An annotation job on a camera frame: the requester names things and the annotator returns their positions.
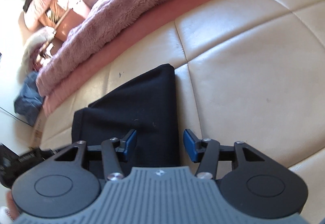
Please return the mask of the black pants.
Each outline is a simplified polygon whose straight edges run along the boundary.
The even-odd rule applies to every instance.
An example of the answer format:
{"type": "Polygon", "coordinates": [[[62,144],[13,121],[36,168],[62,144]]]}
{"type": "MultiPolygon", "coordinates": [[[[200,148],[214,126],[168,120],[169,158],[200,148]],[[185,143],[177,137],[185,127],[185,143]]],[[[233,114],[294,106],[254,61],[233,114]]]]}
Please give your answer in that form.
{"type": "Polygon", "coordinates": [[[175,69],[156,67],[122,84],[74,113],[72,141],[99,145],[110,138],[137,132],[137,146],[127,163],[132,167],[178,167],[180,140],[177,122],[175,69]]]}

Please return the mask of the cardboard box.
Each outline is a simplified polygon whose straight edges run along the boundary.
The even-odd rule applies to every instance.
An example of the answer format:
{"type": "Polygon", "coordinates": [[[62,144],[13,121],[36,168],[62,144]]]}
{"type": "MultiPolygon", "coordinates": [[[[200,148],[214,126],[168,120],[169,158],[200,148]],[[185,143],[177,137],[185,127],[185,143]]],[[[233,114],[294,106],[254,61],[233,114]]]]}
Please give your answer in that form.
{"type": "Polygon", "coordinates": [[[47,118],[46,115],[44,114],[44,111],[43,110],[40,111],[36,119],[36,122],[34,124],[34,127],[32,129],[32,134],[31,134],[31,139],[29,144],[30,148],[36,148],[40,146],[46,120],[47,118]]]}

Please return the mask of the blue jeans pile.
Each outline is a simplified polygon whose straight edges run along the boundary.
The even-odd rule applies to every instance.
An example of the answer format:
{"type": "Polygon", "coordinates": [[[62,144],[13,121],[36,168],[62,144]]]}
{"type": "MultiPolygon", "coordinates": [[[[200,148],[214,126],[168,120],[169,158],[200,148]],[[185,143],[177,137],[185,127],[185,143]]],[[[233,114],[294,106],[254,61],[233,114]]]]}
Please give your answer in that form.
{"type": "Polygon", "coordinates": [[[38,72],[30,72],[24,79],[18,96],[14,101],[14,111],[23,116],[30,126],[34,126],[42,109],[44,97],[36,86],[38,72]]]}

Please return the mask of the pink bed sheet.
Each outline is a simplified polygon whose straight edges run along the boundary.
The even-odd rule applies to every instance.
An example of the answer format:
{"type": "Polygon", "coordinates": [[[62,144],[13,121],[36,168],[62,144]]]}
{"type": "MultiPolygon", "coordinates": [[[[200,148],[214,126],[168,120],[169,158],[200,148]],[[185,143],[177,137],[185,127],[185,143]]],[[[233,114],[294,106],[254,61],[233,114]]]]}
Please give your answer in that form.
{"type": "Polygon", "coordinates": [[[97,72],[111,64],[128,49],[149,40],[169,27],[174,27],[177,18],[210,1],[212,0],[169,0],[143,13],[132,25],[123,29],[116,38],[81,63],[56,86],[43,103],[45,116],[50,116],[97,72]]]}

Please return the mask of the wooden chair with clothes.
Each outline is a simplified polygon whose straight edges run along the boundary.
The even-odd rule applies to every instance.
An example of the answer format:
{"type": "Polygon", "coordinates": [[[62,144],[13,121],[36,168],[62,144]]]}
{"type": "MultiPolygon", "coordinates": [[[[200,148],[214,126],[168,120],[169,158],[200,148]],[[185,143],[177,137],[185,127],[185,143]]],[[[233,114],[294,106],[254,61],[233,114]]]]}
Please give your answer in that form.
{"type": "Polygon", "coordinates": [[[98,0],[26,0],[24,23],[33,32],[25,43],[22,67],[39,70],[52,58],[52,41],[66,41],[69,32],[80,25],[98,0]]]}

